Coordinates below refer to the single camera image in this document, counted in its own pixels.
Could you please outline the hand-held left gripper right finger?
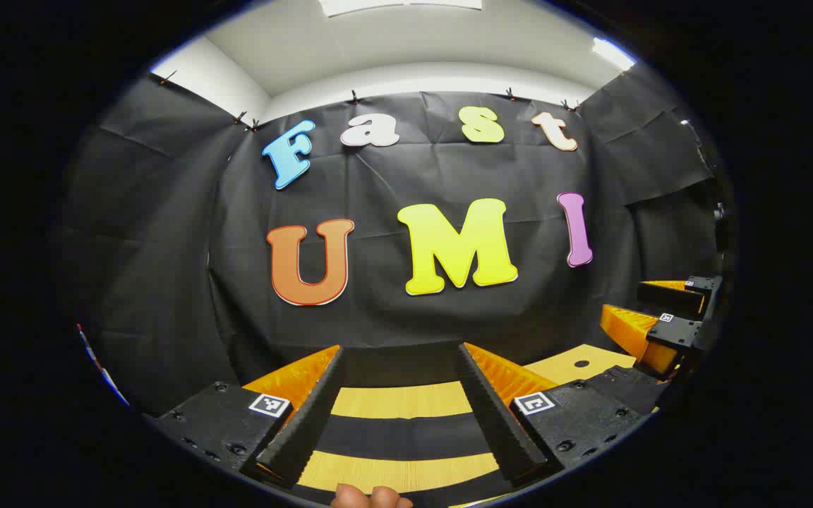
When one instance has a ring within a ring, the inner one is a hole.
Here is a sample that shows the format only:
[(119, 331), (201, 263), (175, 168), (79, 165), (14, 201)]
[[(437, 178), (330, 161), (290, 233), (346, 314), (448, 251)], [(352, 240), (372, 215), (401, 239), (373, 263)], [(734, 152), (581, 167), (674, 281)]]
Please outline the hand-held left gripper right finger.
[(592, 460), (656, 405), (655, 380), (618, 365), (555, 383), (464, 343), (456, 370), (500, 472), (516, 488)]

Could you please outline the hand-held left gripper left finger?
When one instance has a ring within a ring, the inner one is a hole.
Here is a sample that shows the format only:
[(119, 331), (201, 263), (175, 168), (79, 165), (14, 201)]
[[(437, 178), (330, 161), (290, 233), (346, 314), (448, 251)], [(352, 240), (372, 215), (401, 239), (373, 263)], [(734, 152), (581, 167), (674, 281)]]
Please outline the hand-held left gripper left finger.
[(145, 420), (209, 471), (292, 488), (325, 432), (347, 363), (336, 344), (246, 384), (212, 378)]

